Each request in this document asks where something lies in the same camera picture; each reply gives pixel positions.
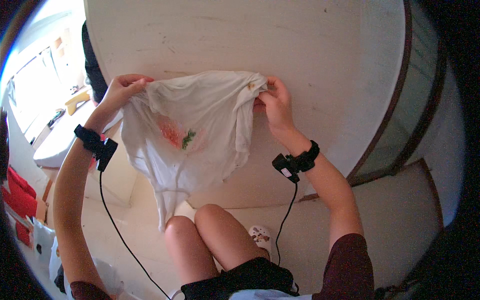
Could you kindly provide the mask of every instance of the wrist strap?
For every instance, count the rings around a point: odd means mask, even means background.
[[[320,148],[315,141],[310,140],[310,142],[312,143],[312,147],[309,151],[304,151],[297,157],[293,157],[292,155],[286,156],[287,160],[290,161],[290,164],[293,165],[297,172],[306,172],[315,166],[315,159],[320,153]]]
[[[84,148],[93,153],[93,157],[99,160],[102,156],[104,144],[100,138],[100,135],[95,131],[82,127],[80,124],[73,131],[75,135],[82,140]]]

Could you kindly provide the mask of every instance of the knee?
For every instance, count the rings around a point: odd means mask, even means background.
[[[210,219],[218,216],[223,211],[225,210],[216,204],[205,204],[195,213],[195,223],[197,223],[199,220]]]
[[[175,237],[185,235],[190,230],[196,230],[195,224],[186,216],[173,216],[165,226],[165,236]]]

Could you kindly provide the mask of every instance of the wall stain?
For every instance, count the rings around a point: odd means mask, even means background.
[[[209,21],[217,21],[217,22],[226,22],[226,20],[224,19],[220,19],[220,18],[215,18],[215,17],[208,17],[208,16],[195,16],[195,17],[192,17],[194,19],[202,19],[202,20],[209,20]]]
[[[288,27],[286,27],[286,26],[275,25],[274,27],[275,27],[275,28],[285,29],[285,30],[289,30],[289,31],[293,31],[293,32],[295,32],[295,33],[298,33],[296,30],[293,30],[293,29],[288,28]]]

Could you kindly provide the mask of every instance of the thigh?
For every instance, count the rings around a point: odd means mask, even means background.
[[[168,220],[165,241],[183,284],[218,276],[211,252],[187,217],[173,216]]]
[[[265,257],[247,230],[229,212],[218,205],[207,204],[195,214],[198,233],[225,271],[256,257]]]

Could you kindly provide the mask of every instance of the green stain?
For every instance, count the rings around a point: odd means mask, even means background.
[[[187,136],[185,136],[181,142],[181,148],[182,150],[185,150],[187,149],[187,146],[188,146],[188,143],[190,143],[193,139],[193,137],[196,135],[197,133],[192,131],[191,129],[188,129],[188,132],[187,132]]]

